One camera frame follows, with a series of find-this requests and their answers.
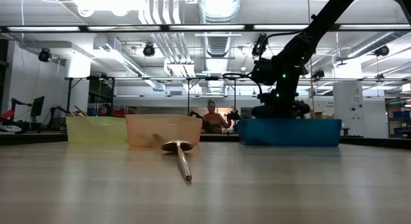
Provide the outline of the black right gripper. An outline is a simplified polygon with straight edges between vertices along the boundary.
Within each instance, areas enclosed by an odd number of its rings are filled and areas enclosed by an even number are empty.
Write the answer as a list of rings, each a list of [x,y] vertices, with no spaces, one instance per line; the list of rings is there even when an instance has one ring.
[[[301,68],[282,67],[285,74],[275,83],[270,92],[260,92],[258,99],[263,105],[252,109],[252,116],[257,119],[303,119],[310,112],[310,106],[298,99],[297,85]]]

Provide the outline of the blue plastic bin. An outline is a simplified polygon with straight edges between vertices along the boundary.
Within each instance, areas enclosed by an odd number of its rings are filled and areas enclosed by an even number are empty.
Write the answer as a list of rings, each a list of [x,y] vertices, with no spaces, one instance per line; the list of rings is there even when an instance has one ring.
[[[237,123],[239,142],[246,146],[339,145],[339,119],[241,119]]]

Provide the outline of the black background rack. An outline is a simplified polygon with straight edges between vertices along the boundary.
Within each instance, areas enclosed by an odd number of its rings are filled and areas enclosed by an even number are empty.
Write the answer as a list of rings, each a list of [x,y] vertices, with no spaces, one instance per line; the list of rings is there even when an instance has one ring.
[[[69,92],[82,81],[104,83],[106,99],[124,107],[205,107],[213,100],[219,107],[237,109],[237,82],[218,77],[67,77]]]

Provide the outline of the storage shelving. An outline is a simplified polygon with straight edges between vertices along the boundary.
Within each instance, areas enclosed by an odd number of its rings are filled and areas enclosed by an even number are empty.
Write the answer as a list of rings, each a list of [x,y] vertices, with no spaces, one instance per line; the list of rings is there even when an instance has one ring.
[[[386,112],[389,137],[411,139],[411,99],[389,101]]]

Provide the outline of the orange translucent plastic bin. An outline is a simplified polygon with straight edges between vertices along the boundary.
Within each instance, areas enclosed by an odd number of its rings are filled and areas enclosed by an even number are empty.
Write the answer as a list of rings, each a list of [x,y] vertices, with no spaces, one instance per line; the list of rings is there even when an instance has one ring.
[[[202,132],[201,119],[178,114],[129,114],[126,125],[129,145],[148,148],[153,147],[153,134],[197,145]]]

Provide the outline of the red storage bins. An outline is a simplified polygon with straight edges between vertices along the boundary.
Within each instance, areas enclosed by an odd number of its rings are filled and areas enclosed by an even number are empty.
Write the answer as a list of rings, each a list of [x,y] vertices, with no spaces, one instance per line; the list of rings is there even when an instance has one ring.
[[[120,105],[114,105],[112,107],[112,117],[125,118],[126,115],[138,114],[138,113],[139,113],[138,108],[130,108],[130,107],[124,107],[124,106],[120,106]]]

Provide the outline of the black overhead beam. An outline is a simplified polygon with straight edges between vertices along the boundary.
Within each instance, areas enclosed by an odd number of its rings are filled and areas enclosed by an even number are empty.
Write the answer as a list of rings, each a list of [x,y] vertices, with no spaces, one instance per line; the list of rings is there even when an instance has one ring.
[[[0,33],[293,32],[306,24],[160,24],[117,26],[0,26]],[[329,31],[411,31],[409,24],[334,24]]]

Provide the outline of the yellow translucent plastic bin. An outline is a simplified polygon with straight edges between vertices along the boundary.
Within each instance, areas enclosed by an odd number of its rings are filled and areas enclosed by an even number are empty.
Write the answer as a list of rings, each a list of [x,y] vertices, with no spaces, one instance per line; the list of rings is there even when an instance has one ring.
[[[68,142],[76,144],[127,143],[126,120],[109,116],[66,117]]]

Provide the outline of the small black monitor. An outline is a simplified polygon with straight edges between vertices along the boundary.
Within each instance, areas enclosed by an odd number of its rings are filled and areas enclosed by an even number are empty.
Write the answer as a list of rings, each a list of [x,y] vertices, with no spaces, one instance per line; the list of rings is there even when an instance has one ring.
[[[31,113],[30,113],[30,116],[32,118],[41,115],[42,107],[43,107],[43,104],[44,104],[44,99],[45,99],[45,97],[41,96],[41,97],[35,98],[33,100],[32,107],[31,107]]]

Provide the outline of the silver ceiling duct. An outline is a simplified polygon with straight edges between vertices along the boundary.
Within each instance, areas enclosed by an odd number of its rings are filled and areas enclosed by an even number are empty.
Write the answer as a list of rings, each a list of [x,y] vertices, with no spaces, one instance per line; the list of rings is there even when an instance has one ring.
[[[202,24],[237,23],[241,0],[198,0],[198,11]],[[205,37],[206,53],[210,57],[225,57],[231,46],[230,37]]]

